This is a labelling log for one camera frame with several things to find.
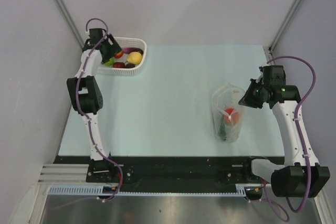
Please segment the green fake pepper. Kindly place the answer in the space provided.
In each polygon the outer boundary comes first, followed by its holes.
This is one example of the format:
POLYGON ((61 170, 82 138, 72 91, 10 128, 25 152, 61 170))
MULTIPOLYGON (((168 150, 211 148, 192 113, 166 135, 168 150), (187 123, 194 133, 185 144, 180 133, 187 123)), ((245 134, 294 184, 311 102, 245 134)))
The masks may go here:
POLYGON ((107 62, 105 62, 103 65, 106 67, 110 67, 114 64, 114 58, 110 58, 107 62))

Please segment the red fake apple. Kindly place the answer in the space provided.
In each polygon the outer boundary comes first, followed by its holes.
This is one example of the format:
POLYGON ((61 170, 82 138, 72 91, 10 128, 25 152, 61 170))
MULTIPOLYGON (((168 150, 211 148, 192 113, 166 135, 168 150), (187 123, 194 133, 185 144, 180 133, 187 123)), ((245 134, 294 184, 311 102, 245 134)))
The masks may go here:
POLYGON ((117 54, 114 55, 115 58, 119 59, 123 56, 123 51, 118 52, 117 54))

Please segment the purple fake eggplant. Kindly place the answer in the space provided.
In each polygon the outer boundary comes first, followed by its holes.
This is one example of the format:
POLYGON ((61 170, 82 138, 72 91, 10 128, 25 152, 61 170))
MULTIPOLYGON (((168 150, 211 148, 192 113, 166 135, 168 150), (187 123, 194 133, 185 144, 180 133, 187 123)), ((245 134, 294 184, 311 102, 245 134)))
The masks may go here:
POLYGON ((144 54, 144 51, 141 48, 134 48, 134 47, 131 47, 131 48, 124 47, 122 48, 122 51, 125 54, 130 54, 132 52, 139 52, 140 54, 144 54))

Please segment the dark red fake plum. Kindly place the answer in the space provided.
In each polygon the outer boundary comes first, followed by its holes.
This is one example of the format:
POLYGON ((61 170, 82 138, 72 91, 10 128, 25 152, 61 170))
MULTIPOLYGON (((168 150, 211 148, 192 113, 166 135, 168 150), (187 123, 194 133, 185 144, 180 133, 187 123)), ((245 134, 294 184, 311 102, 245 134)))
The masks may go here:
POLYGON ((115 62, 112 65, 113 68, 125 68, 125 63, 124 62, 115 62))

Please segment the clear polka dot zip bag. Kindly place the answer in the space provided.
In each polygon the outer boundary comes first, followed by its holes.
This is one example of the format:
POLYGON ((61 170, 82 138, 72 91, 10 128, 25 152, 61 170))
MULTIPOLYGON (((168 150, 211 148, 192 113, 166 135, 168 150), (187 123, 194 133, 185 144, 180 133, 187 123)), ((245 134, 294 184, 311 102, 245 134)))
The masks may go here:
POLYGON ((231 143, 239 138, 243 124, 244 107, 238 102, 245 94, 240 87, 227 83, 218 88, 211 97, 214 135, 231 143))

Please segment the orange fake peach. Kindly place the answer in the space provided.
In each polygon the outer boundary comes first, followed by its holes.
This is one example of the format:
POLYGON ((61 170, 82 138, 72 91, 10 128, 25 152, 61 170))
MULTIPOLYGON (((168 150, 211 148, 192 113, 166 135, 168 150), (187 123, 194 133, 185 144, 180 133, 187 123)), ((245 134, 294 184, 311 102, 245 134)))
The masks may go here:
POLYGON ((228 125, 236 125, 239 122, 239 112, 234 108, 225 108, 224 122, 228 125))

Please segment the yellow fake lemon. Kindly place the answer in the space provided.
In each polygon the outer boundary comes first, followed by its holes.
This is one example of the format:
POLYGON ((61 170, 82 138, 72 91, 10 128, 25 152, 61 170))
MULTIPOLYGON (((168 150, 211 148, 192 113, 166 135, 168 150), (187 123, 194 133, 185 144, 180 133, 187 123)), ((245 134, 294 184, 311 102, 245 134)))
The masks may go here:
POLYGON ((127 62, 132 63, 134 65, 138 65, 141 63, 143 55, 140 52, 131 52, 127 57, 127 62))

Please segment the dark brown fake fruit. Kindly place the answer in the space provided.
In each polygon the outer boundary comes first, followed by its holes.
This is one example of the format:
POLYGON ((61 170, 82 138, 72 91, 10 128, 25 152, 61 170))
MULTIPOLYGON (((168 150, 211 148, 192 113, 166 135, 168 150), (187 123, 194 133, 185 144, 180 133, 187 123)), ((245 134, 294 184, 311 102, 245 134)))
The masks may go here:
POLYGON ((135 67, 136 67, 136 65, 132 64, 132 63, 128 63, 128 64, 125 65, 125 68, 127 68, 127 69, 132 69, 132 68, 135 68, 135 67))

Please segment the green fake cucumber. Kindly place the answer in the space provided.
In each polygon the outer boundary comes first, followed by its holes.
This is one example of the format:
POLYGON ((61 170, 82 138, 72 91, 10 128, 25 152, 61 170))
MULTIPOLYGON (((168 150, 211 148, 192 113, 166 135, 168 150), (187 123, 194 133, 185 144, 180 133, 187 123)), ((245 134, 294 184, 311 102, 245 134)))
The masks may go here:
POLYGON ((228 127, 230 126, 230 121, 226 118, 225 115, 221 115, 216 123, 216 133, 217 136, 226 141, 228 137, 228 127))

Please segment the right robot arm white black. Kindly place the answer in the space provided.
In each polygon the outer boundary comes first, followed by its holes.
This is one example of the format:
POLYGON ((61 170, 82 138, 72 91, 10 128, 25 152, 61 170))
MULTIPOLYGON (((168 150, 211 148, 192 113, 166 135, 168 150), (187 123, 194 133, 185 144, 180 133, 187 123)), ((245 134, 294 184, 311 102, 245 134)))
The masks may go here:
POLYGON ((286 84, 283 66, 262 66, 259 70, 260 77, 251 79, 239 104, 256 109, 269 105, 279 126, 284 164, 256 158, 242 169, 243 179, 249 183, 259 178, 270 182, 277 197, 314 198, 329 180, 330 171, 320 165, 309 143, 299 90, 286 84))

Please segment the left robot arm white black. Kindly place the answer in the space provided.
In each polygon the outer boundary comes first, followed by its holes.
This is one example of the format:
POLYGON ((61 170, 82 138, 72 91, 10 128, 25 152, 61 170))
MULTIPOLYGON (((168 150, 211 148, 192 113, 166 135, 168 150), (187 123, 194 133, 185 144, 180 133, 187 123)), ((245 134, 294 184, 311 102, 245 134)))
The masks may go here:
POLYGON ((98 165, 98 176, 105 182, 115 178, 116 171, 121 175, 119 164, 110 157, 106 144, 102 141, 98 112, 103 108, 103 96, 96 81, 98 68, 113 58, 120 47, 106 28, 86 29, 86 40, 80 58, 80 67, 66 84, 73 109, 81 116, 90 143, 90 159, 98 165))

